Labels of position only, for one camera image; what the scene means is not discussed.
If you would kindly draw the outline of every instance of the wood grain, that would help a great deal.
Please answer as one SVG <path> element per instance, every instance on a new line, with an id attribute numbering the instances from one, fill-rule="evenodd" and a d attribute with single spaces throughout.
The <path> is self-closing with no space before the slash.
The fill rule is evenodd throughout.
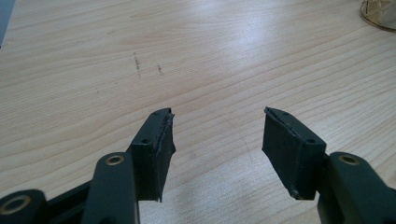
<path id="1" fill-rule="evenodd" d="M 0 50 L 0 197 L 89 180 L 168 106 L 177 153 L 143 223 L 319 223 L 261 151 L 266 106 L 396 188 L 396 35 L 360 4 L 17 1 Z"/>

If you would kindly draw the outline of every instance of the scratch mark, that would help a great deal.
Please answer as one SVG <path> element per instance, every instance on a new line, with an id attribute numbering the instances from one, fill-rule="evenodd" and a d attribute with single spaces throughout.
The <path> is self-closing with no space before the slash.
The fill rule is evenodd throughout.
<path id="1" fill-rule="evenodd" d="M 136 64 L 137 74 L 139 74 L 140 77 L 140 62 L 137 60 L 136 52 L 134 53 L 134 63 Z"/>
<path id="2" fill-rule="evenodd" d="M 235 126 L 233 126 L 233 125 L 231 124 L 231 122 L 228 121 L 226 118 L 224 118 L 222 115 L 220 115 L 220 114 L 218 114 L 218 113 L 216 113 L 216 112 L 214 112 L 214 111 L 211 111 L 211 110 L 208 110 L 208 111 L 209 111 L 209 112 L 212 112 L 212 113 L 214 113 L 215 115 L 217 115 L 218 117 L 222 118 L 225 122 L 227 122 L 227 123 L 236 131 L 236 133 L 239 135 L 239 137 L 241 137 L 242 141 L 244 141 L 245 146 L 247 147 L 247 153 L 248 153 L 248 156 L 249 156 L 249 158 L 250 158 L 250 163 L 253 163 L 253 159 L 251 159 L 251 155 L 250 155 L 250 149 L 248 148 L 248 143 L 245 141 L 244 136 L 242 136 L 242 134 L 238 131 L 238 129 L 236 129 Z"/>
<path id="3" fill-rule="evenodd" d="M 163 69 L 160 67 L 159 64 L 157 64 L 157 66 L 158 66 L 158 71 L 160 72 L 160 75 L 164 76 Z"/>

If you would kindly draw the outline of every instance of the black plastic part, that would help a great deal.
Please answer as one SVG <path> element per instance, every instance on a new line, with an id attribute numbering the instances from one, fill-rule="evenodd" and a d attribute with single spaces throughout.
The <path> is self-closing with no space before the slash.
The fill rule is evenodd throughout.
<path id="1" fill-rule="evenodd" d="M 0 200 L 0 223 L 48 223 L 47 201 L 37 189 L 18 191 Z"/>
<path id="2" fill-rule="evenodd" d="M 329 158 L 328 175 L 344 223 L 396 223 L 396 193 L 367 161 L 334 152 Z"/>
<path id="3" fill-rule="evenodd" d="M 9 19 L 11 18 L 12 9 L 15 0 L 0 0 L 0 49 L 6 35 Z"/>
<path id="4" fill-rule="evenodd" d="M 320 193 L 318 213 L 322 224 L 344 223 L 344 215 L 332 191 L 329 176 L 329 156 L 325 156 L 323 163 L 315 171 L 315 186 Z"/>
<path id="5" fill-rule="evenodd" d="M 139 223 L 130 154 L 110 153 L 97 162 L 81 223 Z"/>
<path id="6" fill-rule="evenodd" d="M 90 186 L 91 181 L 49 200 L 50 223 L 79 223 Z"/>
<path id="7" fill-rule="evenodd" d="M 134 181 L 138 201 L 158 201 L 163 198 L 163 187 L 172 155 L 172 111 L 158 110 L 149 115 L 134 137 L 127 152 L 134 160 Z"/>
<path id="8" fill-rule="evenodd" d="M 323 162 L 326 143 L 293 115 L 266 107 L 262 151 L 291 197 L 313 200 L 315 168 Z"/>

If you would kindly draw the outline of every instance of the glass base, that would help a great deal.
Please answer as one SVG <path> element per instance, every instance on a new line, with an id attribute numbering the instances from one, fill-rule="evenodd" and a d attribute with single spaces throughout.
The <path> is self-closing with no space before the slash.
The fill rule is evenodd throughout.
<path id="1" fill-rule="evenodd" d="M 396 33 L 396 0 L 364 0 L 361 16 L 377 28 Z"/>

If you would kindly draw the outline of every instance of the screw hole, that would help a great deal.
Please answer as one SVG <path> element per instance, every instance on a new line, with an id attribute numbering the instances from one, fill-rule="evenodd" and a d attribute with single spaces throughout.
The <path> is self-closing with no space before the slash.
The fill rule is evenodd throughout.
<path id="1" fill-rule="evenodd" d="M 0 215 L 11 215 L 21 211 L 32 199 L 28 195 L 19 195 L 8 200 L 0 207 Z"/>
<path id="2" fill-rule="evenodd" d="M 106 164 L 107 165 L 117 165 L 122 163 L 124 160 L 124 158 L 122 156 L 112 156 L 106 159 Z"/>
<path id="3" fill-rule="evenodd" d="M 145 139 L 142 140 L 142 143 L 143 143 L 143 144 L 148 144 L 148 143 L 149 143 L 149 140 L 145 138 Z"/>
<path id="4" fill-rule="evenodd" d="M 359 165 L 359 161 L 358 160 L 356 160 L 353 157 L 346 156 L 346 155 L 342 155 L 342 156 L 338 157 L 338 160 L 340 160 L 340 161 L 342 161 L 342 162 L 344 162 L 346 164 L 349 164 L 349 165 Z"/>

